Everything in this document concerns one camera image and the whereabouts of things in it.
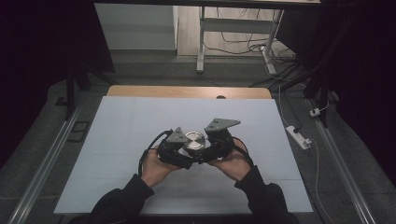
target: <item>power strip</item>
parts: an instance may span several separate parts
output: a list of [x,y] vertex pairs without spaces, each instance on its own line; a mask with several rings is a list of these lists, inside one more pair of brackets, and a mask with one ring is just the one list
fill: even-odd
[[307,139],[303,138],[303,136],[300,133],[295,133],[294,130],[295,128],[293,126],[289,126],[286,128],[288,134],[294,139],[294,141],[302,150],[311,148],[310,144],[312,143],[312,141],[309,138]]

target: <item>table leg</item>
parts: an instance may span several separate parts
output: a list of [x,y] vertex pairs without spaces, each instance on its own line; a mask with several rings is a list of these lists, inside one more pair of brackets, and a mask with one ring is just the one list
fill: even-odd
[[278,10],[276,13],[276,16],[274,18],[274,24],[272,26],[272,30],[270,33],[270,36],[268,36],[268,41],[267,44],[264,48],[264,50],[262,51],[262,57],[264,57],[265,60],[265,66],[267,66],[267,71],[270,75],[275,75],[276,74],[276,70],[274,68],[274,65],[271,62],[271,57],[270,57],[270,50],[271,50],[271,46],[274,42],[274,38],[276,35],[276,31],[277,31],[277,27],[279,26],[279,22],[280,22],[280,18],[282,17],[282,13],[283,10]]
[[200,7],[200,35],[197,56],[197,73],[204,72],[204,32],[205,32],[205,7]]

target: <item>person's right hand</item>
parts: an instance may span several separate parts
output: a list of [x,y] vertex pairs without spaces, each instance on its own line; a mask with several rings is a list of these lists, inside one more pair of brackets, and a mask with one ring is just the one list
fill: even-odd
[[[234,139],[233,142],[238,147],[247,151],[244,144],[240,140]],[[240,181],[250,171],[250,165],[248,164],[244,155],[235,149],[233,149],[233,151],[226,158],[209,161],[208,164],[218,167],[224,174],[235,181]]]

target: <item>wall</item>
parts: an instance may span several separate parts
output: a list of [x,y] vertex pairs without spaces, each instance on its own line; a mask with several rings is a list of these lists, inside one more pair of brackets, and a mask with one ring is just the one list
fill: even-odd
[[176,49],[177,8],[95,4],[109,49]]

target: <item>gray plastic part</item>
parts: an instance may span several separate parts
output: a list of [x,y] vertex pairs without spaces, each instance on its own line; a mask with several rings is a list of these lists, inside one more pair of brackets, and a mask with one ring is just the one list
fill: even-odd
[[240,120],[236,119],[213,119],[209,125],[205,128],[206,132],[217,132],[235,125],[240,124]]
[[166,139],[166,142],[170,143],[186,143],[186,135],[181,131],[181,128],[176,128],[171,135]]

